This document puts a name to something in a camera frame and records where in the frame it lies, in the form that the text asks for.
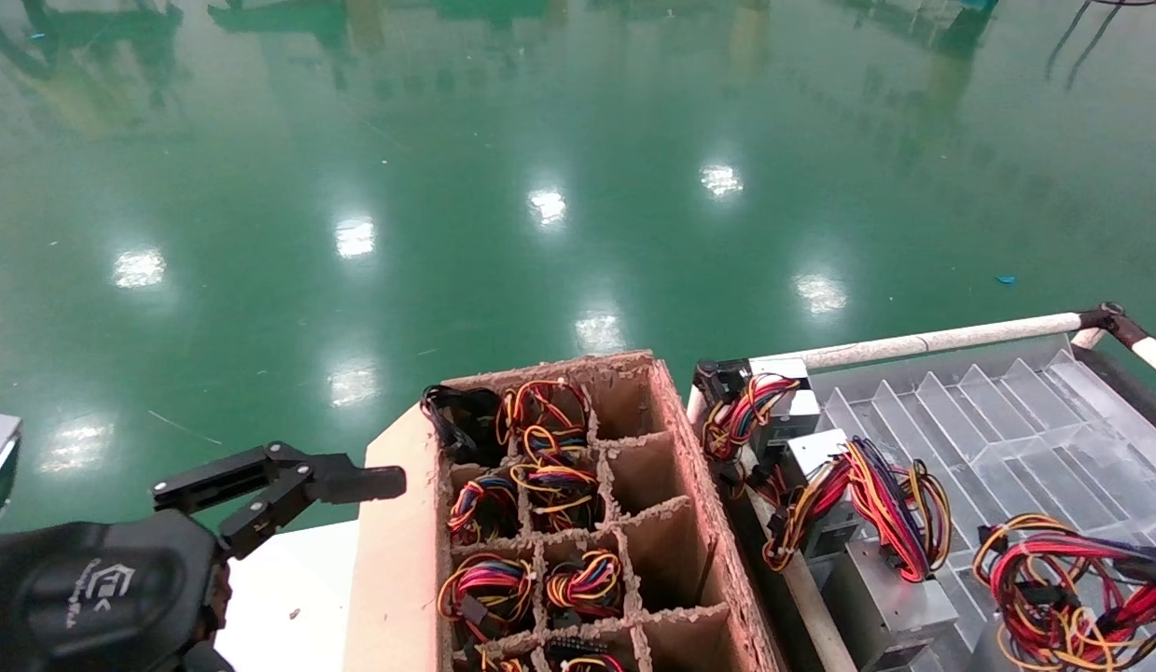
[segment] cardboard box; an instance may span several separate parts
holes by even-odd
[[[529,560],[536,577],[544,577],[573,552],[609,548],[624,570],[622,618],[553,630],[536,583],[534,625],[483,645],[489,659],[521,658],[547,672],[544,643],[581,636],[610,647],[638,672],[783,672],[665,362],[649,352],[624,353],[445,384],[504,391],[558,377],[581,385],[592,400],[585,458],[600,480],[602,523],[594,531],[531,531],[521,494],[521,529],[513,539],[451,545],[445,519],[457,488],[483,470],[445,460],[431,424],[413,408],[365,455],[368,465],[403,465],[409,490],[398,501],[361,507],[346,669],[462,670],[462,643],[454,626],[438,616],[436,599],[442,582],[470,554]],[[501,467],[521,459],[512,448]]]

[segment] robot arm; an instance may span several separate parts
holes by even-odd
[[[231,672],[212,645],[232,595],[229,559],[313,502],[406,488],[401,467],[271,442],[160,481],[146,519],[0,536],[0,672]],[[216,533],[191,518],[259,490]]]

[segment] robot logo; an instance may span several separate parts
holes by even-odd
[[[84,592],[84,598],[87,599],[92,599],[92,592],[96,592],[96,597],[99,599],[96,603],[96,607],[92,607],[92,612],[109,612],[109,610],[112,610],[113,605],[109,604],[109,599],[126,595],[126,591],[129,590],[129,582],[133,579],[133,574],[134,570],[124,564],[114,564],[108,569],[92,573],[91,578],[88,579],[88,591]]]
[[[129,582],[133,579],[134,569],[124,564],[114,564],[99,571],[92,571],[101,564],[101,559],[95,557],[84,567],[80,578],[75,579],[75,590],[67,598],[66,628],[75,628],[75,622],[80,616],[84,605],[83,600],[96,599],[92,612],[111,612],[113,604],[109,600],[113,597],[121,597],[129,590]]]

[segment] green epoxy floor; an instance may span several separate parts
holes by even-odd
[[[1156,332],[1156,7],[1055,51],[1081,1],[28,5],[7,529],[272,437],[360,458],[472,371],[651,348],[681,384],[1104,298]]]

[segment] bundled cable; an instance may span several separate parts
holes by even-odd
[[[1037,514],[979,534],[975,576],[1000,608],[1000,648],[1017,665],[1116,672],[1156,650],[1156,548],[1092,539]],[[1080,582],[1098,583],[1098,615],[1081,605]]]
[[[457,464],[499,466],[506,456],[496,431],[499,408],[499,394],[482,387],[429,385],[420,396],[420,412],[432,422],[442,450]]]
[[[844,456],[821,464],[810,473],[805,486],[798,486],[787,495],[786,508],[778,508],[769,522],[772,539],[764,544],[764,562],[773,571],[784,571],[792,554],[802,548],[806,532],[814,519],[821,518],[837,505],[847,489],[851,463]]]
[[[951,544],[950,502],[921,460],[911,468],[889,464],[870,438],[847,442],[851,502],[889,548],[902,578],[921,583],[947,562]]]
[[[562,408],[569,401],[570,418]],[[586,446],[590,399],[581,389],[564,379],[532,379],[517,390],[504,392],[496,418],[496,438],[510,446],[519,438],[524,451],[536,464],[569,464],[565,453]]]
[[[799,385],[798,379],[759,374],[748,379],[747,387],[734,404],[718,401],[702,426],[702,449],[706,456],[721,463],[736,461],[740,448],[751,440],[753,431],[769,424],[777,401],[798,390]]]
[[[482,667],[480,667],[480,672],[529,672],[529,665],[524,664],[524,660],[519,660],[518,658],[491,663],[491,660],[487,659],[486,651],[482,651]]]
[[[440,586],[437,612],[466,622],[480,642],[488,642],[527,626],[534,583],[526,561],[473,554]]]
[[[950,553],[950,502],[939,480],[920,460],[909,470],[889,464],[870,438],[851,437],[839,448],[842,455],[820,465],[807,485],[787,495],[779,496],[776,475],[753,486],[777,505],[769,523],[773,536],[764,546],[765,563],[783,571],[792,553],[802,548],[809,526],[850,492],[855,514],[876,527],[902,578],[925,582]],[[781,509],[783,501],[787,503]]]
[[[544,579],[544,598],[550,608],[572,608],[587,621],[623,615],[623,571],[620,559],[606,549],[594,549],[581,562],[561,563]]]
[[[578,656],[578,658],[561,660],[556,670],[558,672],[624,672],[620,660],[607,653],[586,653]]]
[[[468,481],[449,511],[450,539],[454,544],[476,544],[514,537],[519,527],[517,493],[510,478],[480,477]]]
[[[510,468],[510,477],[527,490],[532,524],[538,531],[593,530],[602,519],[594,472],[561,464],[517,464]]]

